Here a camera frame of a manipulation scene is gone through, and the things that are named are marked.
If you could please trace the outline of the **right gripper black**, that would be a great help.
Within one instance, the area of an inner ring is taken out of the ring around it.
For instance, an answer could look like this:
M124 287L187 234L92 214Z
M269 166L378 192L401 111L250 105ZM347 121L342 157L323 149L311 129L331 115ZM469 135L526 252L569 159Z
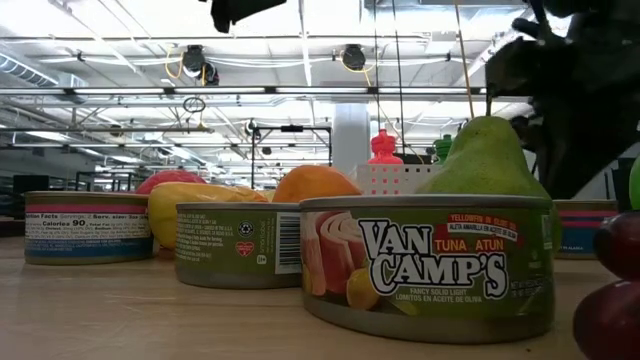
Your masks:
M592 178L640 141L640 14L570 14L566 33L552 29L551 14L517 18L518 36L485 65L489 96L553 98L593 105L629 122L510 120L521 147L540 156L540 182L552 199L575 196Z

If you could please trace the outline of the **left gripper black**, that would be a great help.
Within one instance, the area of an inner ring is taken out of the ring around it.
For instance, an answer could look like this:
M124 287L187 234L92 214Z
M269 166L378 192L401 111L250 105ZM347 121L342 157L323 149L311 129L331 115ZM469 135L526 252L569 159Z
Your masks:
M228 33L238 21L282 5L287 0L212 0L211 17L215 29Z

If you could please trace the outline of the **green pear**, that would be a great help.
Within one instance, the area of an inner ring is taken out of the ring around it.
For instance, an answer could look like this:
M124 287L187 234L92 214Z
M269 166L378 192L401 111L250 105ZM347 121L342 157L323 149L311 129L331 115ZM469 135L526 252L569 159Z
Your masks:
M453 139L449 153L418 194L551 196L531 174L520 139L499 116L471 119Z

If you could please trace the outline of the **green apple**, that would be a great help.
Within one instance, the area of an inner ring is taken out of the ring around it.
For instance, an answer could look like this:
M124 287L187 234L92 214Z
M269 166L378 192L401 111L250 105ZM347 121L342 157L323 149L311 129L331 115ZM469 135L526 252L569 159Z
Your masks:
M634 160L629 174L629 200L633 210L640 210L640 154Z

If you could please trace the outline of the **pink and blue label can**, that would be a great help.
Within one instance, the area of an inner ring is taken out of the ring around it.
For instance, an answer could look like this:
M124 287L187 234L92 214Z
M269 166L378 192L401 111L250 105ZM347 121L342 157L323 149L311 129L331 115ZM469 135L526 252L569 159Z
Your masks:
M618 214L615 200L555 200L562 222L558 259L594 259L593 238L601 223Z
M33 191L25 195L24 258L34 265L89 265L150 258L148 197Z

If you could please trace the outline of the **green plastic squeeze bottle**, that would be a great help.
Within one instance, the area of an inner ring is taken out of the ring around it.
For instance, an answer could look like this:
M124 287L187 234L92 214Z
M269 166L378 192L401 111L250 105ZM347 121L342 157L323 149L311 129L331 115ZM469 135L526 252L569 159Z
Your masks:
M444 163L449 154L452 142L452 136L449 134L445 134L441 139L438 139L434 142L436 165L441 165Z

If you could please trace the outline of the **bunch of dark red grapes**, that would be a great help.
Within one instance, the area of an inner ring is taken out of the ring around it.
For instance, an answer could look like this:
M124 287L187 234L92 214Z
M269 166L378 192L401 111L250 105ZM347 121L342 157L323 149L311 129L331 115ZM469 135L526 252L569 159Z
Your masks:
M617 282L587 295L573 316L573 337L588 360L640 360L640 210L605 220L594 252Z

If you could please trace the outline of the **orange-red plastic squeeze bottle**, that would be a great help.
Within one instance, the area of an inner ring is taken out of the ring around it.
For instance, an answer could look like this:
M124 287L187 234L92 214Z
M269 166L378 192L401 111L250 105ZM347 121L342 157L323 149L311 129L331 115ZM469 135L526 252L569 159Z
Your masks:
M381 129L370 142L373 157L368 160L369 164L403 165L401 158L394 154L396 150L396 138L387 133L386 129Z

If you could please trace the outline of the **red apple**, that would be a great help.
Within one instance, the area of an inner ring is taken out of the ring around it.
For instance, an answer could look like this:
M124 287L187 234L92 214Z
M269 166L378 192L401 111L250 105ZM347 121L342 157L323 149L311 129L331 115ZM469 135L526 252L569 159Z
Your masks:
M205 184L206 181L197 174L187 172L185 170L164 170L158 172L142 182L136 189L136 194L148 195L157 185L168 182L181 183L200 183Z

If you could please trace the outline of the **orange fruit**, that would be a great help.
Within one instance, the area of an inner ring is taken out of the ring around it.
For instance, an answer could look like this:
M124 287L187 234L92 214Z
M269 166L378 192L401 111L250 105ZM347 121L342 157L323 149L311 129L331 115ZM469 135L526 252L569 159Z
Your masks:
M302 165L280 180L272 201L299 203L311 198L361 194L361 189L349 177L333 167Z

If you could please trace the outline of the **green label tuna can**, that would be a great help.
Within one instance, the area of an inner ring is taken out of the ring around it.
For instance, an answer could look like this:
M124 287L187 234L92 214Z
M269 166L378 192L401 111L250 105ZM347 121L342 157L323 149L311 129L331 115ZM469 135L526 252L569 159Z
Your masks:
M486 344L548 332L551 204L401 195L301 205L303 304L329 323L409 341Z
M220 289L301 284L300 208L292 203L177 205L179 281Z

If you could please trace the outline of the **yellow mango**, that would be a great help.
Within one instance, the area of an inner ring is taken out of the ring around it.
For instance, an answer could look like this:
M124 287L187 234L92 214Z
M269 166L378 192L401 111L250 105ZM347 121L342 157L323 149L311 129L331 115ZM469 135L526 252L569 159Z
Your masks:
M244 186L167 182L153 188L148 198L148 219L155 240L164 248L176 247L178 203L268 202L263 194Z

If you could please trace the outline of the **long ceiling light strip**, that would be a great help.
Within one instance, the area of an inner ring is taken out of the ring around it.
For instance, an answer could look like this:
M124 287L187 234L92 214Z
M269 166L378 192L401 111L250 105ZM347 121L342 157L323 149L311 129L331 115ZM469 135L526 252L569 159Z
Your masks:
M464 87L106 87L106 88L0 88L0 95L5 96L54 96L54 95L262 95L262 94L297 94L297 95L463 95L468 90Z

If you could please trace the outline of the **white perforated plastic basket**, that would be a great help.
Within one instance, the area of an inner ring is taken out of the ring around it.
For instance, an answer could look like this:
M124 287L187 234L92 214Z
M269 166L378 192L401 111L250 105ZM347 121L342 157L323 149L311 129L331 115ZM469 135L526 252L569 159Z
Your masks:
M349 176L364 195L401 195L414 194L440 169L439 165L364 164L356 166Z

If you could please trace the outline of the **white building column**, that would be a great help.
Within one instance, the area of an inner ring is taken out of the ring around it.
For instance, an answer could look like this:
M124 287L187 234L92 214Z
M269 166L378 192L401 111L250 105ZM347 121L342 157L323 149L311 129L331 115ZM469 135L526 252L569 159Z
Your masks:
M339 103L332 124L333 166L349 174L370 157L370 116L365 103Z

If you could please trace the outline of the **black metal frame stand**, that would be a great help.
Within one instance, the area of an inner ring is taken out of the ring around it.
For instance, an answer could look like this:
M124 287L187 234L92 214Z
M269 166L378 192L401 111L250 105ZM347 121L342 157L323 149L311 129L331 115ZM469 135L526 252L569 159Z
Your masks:
M326 164L328 166L333 165L333 138L332 138L332 129L326 126L315 126L315 125L281 125L281 126L259 126L252 124L250 128L251 134L251 176L250 176L250 186L251 188L255 187L255 174L256 174L256 149L258 146L266 140L272 132L280 132L280 133L303 133L305 131L311 132L315 135L320 143L328 149L328 156Z

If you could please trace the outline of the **silver ventilation duct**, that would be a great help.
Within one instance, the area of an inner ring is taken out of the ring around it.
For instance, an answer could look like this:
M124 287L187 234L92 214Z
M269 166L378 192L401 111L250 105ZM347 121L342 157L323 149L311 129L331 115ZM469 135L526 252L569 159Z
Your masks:
M3 52L0 52L0 74L20 79L35 87L82 88L89 85L87 81L74 74L47 72Z

